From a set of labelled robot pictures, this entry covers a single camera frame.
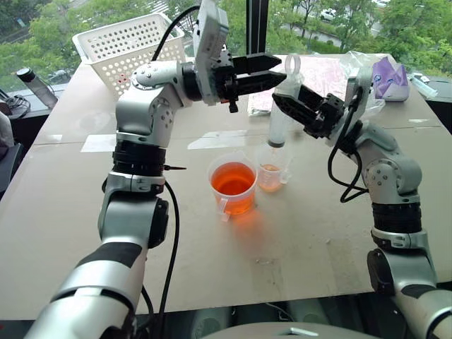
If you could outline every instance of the water bottle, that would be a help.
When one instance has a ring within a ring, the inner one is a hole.
[[[47,85],[33,72],[32,69],[25,67],[16,72],[17,77],[42,101],[48,108],[53,109],[58,98],[52,93]]]

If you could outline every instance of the table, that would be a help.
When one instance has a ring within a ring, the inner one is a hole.
[[[245,108],[241,98],[239,111]],[[106,87],[81,65],[0,203],[0,319],[34,319],[68,272],[98,246],[100,186],[112,158],[110,152],[81,150],[89,135],[114,133],[113,111]],[[452,280],[452,159],[440,152],[451,149],[451,136],[414,90],[406,102],[386,105],[374,121],[421,165],[423,225],[439,280]],[[227,136],[223,147],[209,148],[216,131]],[[219,221],[206,178],[209,163],[235,149],[253,159],[267,131],[268,118],[230,114],[226,105],[195,103],[177,113],[167,163],[188,168],[165,174],[182,220],[166,310],[371,291],[369,197],[341,204],[343,189],[327,176],[331,149],[299,133],[297,125],[287,140],[294,155],[290,183],[275,194],[258,190],[252,213]],[[348,179],[352,172],[355,166],[338,156],[337,176]],[[167,192],[162,197],[170,200]],[[146,264],[144,284],[154,309],[173,234],[171,208],[167,239],[149,251]],[[138,312],[145,312],[143,303]]]

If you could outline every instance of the small measuring cup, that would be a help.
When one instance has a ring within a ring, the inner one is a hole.
[[[215,159],[208,168],[208,179],[222,221],[230,215],[247,212],[254,204],[257,171],[242,151]]]
[[[285,148],[263,145],[256,154],[258,185],[266,192],[275,192],[288,183],[290,158]]]

